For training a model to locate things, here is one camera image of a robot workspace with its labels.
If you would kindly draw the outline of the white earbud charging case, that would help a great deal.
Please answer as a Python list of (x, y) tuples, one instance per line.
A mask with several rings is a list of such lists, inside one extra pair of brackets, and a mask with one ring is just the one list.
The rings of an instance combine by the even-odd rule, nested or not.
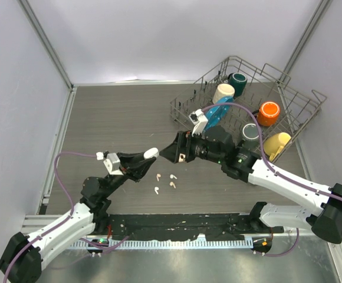
[(146, 150), (143, 153), (143, 158), (146, 159), (151, 159), (151, 158), (158, 158), (159, 156), (159, 150), (156, 147), (152, 147), (151, 149)]

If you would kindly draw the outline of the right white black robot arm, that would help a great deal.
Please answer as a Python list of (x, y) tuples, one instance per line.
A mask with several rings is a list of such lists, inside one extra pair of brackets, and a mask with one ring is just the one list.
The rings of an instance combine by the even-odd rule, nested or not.
[(258, 154), (235, 145), (231, 134), (221, 126), (208, 129), (204, 136), (179, 131), (160, 155), (172, 163), (196, 158), (217, 163), (228, 177), (295, 202), (294, 206), (257, 202), (248, 219), (256, 233), (268, 227), (288, 226), (311, 231), (330, 243), (342, 242), (342, 184), (322, 185), (269, 164)]

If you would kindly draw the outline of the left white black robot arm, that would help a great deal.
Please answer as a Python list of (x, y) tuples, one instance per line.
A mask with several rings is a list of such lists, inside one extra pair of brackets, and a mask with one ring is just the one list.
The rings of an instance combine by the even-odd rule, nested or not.
[(71, 202), (65, 214), (27, 235), (11, 236), (1, 258), (4, 282), (36, 282), (42, 271), (74, 242), (93, 233), (102, 235), (108, 227), (108, 197), (127, 180), (139, 182), (159, 156), (155, 147), (140, 153), (97, 152), (106, 177), (88, 177), (82, 198)]

